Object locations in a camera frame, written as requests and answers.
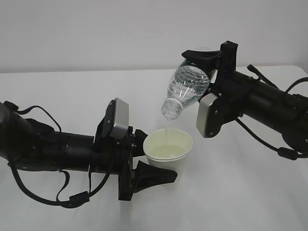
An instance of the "paper cup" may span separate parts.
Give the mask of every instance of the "paper cup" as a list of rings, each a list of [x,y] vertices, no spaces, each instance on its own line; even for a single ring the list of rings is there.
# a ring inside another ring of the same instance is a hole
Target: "paper cup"
[[[193,140],[188,133],[179,129],[168,128],[167,135],[167,143],[181,147],[183,149],[182,153],[178,153],[173,157],[156,157],[151,155],[155,148],[166,144],[166,129],[161,129],[153,132],[144,140],[144,154],[150,165],[176,171],[179,176],[183,172],[186,156],[193,146]]]

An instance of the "clear plastic bottle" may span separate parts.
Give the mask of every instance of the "clear plastic bottle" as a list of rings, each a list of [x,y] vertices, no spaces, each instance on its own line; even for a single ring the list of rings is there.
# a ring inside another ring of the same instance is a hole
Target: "clear plastic bottle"
[[[185,60],[173,74],[167,98],[162,107],[166,119],[179,117],[184,108],[197,102],[207,90],[214,72],[206,74],[193,63]]]

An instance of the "wire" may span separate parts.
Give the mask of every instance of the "wire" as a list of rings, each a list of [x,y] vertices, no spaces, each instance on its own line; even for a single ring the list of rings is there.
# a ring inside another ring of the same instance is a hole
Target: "wire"
[[[269,143],[262,140],[259,136],[257,136],[252,130],[249,129],[241,120],[236,119],[235,120],[239,125],[241,125],[253,138],[255,138],[257,141],[259,141],[261,144],[265,145],[269,149],[272,149],[275,152],[278,152],[278,148],[275,148],[274,146],[270,145]]]
[[[25,115],[25,114],[27,114],[27,113],[29,113],[32,109],[34,109],[34,108],[39,108],[39,109],[41,109],[43,112],[45,112],[46,113],[46,115],[48,115],[48,117],[50,118],[50,119],[52,119],[52,121],[57,125],[57,127],[59,128],[59,133],[60,133],[60,135],[61,135],[61,132],[62,132],[62,129],[61,129],[61,126],[58,124],[58,122],[44,109],[44,108],[42,108],[41,106],[37,106],[37,105],[34,105],[34,106],[31,106],[31,107],[29,107],[29,108],[27,108],[27,109],[25,109],[25,110],[23,110],[23,111],[16,111],[16,113],[17,114],[19,114],[19,115]]]
[[[114,161],[115,161],[115,155],[113,155],[113,157],[110,161],[109,168],[108,168],[102,182],[96,187],[96,189],[94,189],[92,192],[89,192],[89,197],[94,196],[105,185],[105,183],[107,182],[107,180],[108,180],[108,178],[111,174],[111,170],[113,168]]]

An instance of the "white table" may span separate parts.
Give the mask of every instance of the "white table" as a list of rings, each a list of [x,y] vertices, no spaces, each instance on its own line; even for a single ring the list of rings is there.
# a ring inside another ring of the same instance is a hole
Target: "white table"
[[[239,71],[247,73],[245,68]],[[130,124],[151,133],[166,126],[160,114],[174,70],[0,74],[0,100],[24,109],[46,108],[65,132],[94,135],[108,103],[119,97],[130,105]],[[260,71],[281,89],[306,73],[295,66],[267,66]],[[294,89],[307,93],[307,84]],[[178,185],[156,186],[117,200],[117,176],[82,207],[69,210],[40,204],[17,187],[7,162],[0,160],[1,231],[306,231],[308,229],[308,160],[290,161],[255,141],[235,122],[203,139],[195,128],[198,104],[172,123],[194,141]],[[40,110],[28,117],[54,124]],[[281,135],[244,117],[243,121],[274,146]],[[64,176],[20,172],[36,194],[55,199]],[[93,187],[103,175],[93,174]],[[62,193],[88,189],[87,173],[71,172]]]

